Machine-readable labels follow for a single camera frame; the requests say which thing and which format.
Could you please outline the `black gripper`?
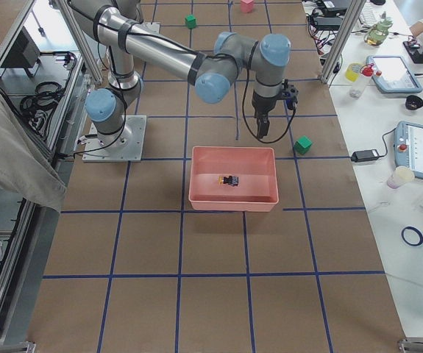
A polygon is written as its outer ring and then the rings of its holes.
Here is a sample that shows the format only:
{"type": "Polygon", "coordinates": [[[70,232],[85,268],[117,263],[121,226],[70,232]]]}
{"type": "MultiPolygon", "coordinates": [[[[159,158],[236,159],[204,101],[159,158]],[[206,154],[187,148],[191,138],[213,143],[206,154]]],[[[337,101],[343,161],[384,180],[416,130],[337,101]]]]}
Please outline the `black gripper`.
{"type": "Polygon", "coordinates": [[[257,123],[257,136],[264,138],[269,132],[269,112],[275,108],[280,97],[280,86],[254,86],[252,93],[252,106],[254,107],[254,117],[257,123]]]}

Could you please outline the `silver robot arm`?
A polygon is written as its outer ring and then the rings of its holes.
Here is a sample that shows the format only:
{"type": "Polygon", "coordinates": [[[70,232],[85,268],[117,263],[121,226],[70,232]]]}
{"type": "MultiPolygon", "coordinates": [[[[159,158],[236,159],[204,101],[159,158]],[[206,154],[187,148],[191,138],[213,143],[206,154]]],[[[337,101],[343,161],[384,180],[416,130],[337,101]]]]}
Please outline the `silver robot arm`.
{"type": "Polygon", "coordinates": [[[254,137],[259,141],[268,134],[269,113],[278,101],[296,110],[298,91],[284,77],[291,54],[291,42],[284,35],[255,40],[222,32],[213,54],[208,55],[150,30],[143,22],[139,1],[70,1],[68,6],[81,30],[106,47],[109,83],[118,90],[138,84],[133,61],[138,57],[186,80],[208,104],[220,102],[242,70],[253,71],[254,137]]]}

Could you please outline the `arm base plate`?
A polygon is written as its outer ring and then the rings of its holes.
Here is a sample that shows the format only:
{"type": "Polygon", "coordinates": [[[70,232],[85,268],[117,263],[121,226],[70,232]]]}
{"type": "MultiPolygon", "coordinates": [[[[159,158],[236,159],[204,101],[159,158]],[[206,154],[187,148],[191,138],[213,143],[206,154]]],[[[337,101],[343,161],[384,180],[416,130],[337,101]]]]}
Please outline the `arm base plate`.
{"type": "Polygon", "coordinates": [[[126,115],[125,127],[121,134],[106,136],[90,124],[89,133],[96,135],[86,140],[82,161],[85,163],[138,163],[142,160],[143,143],[146,133],[145,115],[126,115]]]}

